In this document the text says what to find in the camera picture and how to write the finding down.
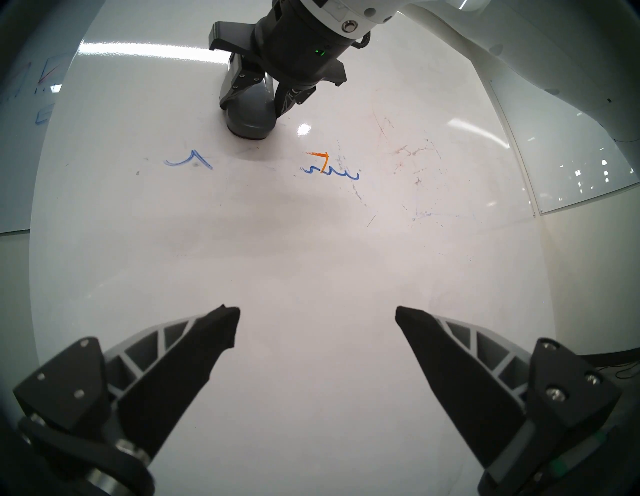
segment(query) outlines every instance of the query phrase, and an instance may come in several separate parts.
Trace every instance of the screw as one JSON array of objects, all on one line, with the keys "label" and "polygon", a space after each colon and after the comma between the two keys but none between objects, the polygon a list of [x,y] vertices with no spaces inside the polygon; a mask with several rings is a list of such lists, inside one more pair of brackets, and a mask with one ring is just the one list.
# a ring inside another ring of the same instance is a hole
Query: screw
[{"label": "screw", "polygon": [[553,401],[564,401],[566,399],[566,394],[561,389],[557,387],[549,387],[547,388],[547,396],[551,398]]},{"label": "screw", "polygon": [[352,33],[356,30],[357,27],[358,27],[358,23],[355,22],[354,20],[346,20],[342,23],[342,30],[345,33]]},{"label": "screw", "polygon": [[592,384],[594,386],[600,384],[600,378],[595,374],[586,374],[584,378],[587,379],[587,382],[589,384]]}]

